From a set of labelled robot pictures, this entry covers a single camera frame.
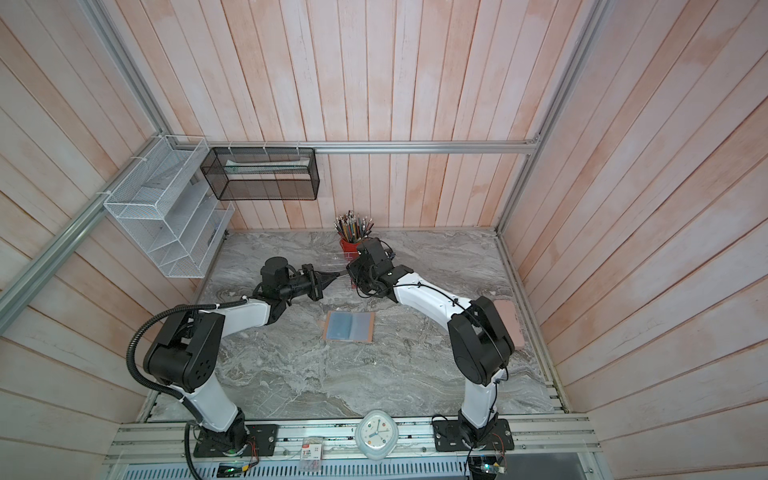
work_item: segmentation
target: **red pencil holder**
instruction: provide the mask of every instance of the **red pencil holder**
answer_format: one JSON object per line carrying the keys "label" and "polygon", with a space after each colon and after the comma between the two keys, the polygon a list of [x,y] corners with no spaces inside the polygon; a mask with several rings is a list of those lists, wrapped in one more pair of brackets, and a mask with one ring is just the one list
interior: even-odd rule
{"label": "red pencil holder", "polygon": [[350,243],[343,238],[339,238],[339,245],[341,245],[341,251],[344,252],[344,258],[346,259],[347,263],[360,256],[357,251],[357,246],[360,245],[359,242]]}

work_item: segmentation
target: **clock face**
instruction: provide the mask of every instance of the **clock face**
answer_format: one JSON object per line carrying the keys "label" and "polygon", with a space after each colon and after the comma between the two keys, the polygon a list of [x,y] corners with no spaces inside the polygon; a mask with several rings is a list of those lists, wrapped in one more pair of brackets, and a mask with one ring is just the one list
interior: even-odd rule
{"label": "clock face", "polygon": [[372,450],[383,450],[393,440],[392,420],[381,415],[372,415],[360,426],[362,441]]}

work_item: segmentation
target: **robotic arm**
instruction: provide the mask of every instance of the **robotic arm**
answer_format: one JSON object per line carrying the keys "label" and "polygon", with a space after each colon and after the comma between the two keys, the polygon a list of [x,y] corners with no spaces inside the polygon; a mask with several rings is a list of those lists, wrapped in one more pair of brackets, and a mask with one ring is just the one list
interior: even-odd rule
{"label": "robotic arm", "polygon": [[[358,250],[359,257],[347,270],[359,292],[411,306],[448,331],[455,363],[466,377],[458,433],[468,447],[480,445],[499,422],[495,387],[505,379],[507,361],[515,350],[492,301],[454,296],[407,266],[394,266],[394,253],[379,239],[364,240]],[[311,264],[296,270],[282,257],[270,258],[252,297],[177,306],[150,319],[131,340],[128,370],[140,384],[179,399],[201,427],[201,443],[224,455],[240,455],[250,433],[243,411],[227,398],[214,375],[221,338],[276,322],[298,296],[323,298],[323,289],[340,274],[317,272]],[[144,333],[162,319],[165,324],[144,357],[144,371],[158,381],[152,382],[136,367],[135,350]]]}

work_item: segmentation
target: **wooden wall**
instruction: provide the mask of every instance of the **wooden wall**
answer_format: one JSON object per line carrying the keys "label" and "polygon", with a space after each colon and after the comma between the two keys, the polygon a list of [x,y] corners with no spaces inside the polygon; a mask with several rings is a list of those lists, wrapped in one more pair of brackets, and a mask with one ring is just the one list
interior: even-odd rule
{"label": "wooden wall", "polygon": [[[0,289],[153,133],[77,0],[0,2]],[[144,402],[133,332],[193,294],[103,220],[0,338],[4,477],[90,478]]]}
{"label": "wooden wall", "polygon": [[768,478],[766,25],[617,2],[505,232],[616,478]]}
{"label": "wooden wall", "polygon": [[[104,0],[177,134],[213,141],[534,137],[593,0]],[[317,201],[236,228],[498,222],[522,158],[321,155]]]}

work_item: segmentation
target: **black wire mesh basket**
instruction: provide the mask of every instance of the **black wire mesh basket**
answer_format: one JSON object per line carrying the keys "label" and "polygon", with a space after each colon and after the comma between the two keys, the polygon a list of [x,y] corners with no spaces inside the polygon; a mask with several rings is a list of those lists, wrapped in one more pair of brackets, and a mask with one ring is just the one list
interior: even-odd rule
{"label": "black wire mesh basket", "polygon": [[219,200],[316,200],[312,148],[214,147],[200,166]]}

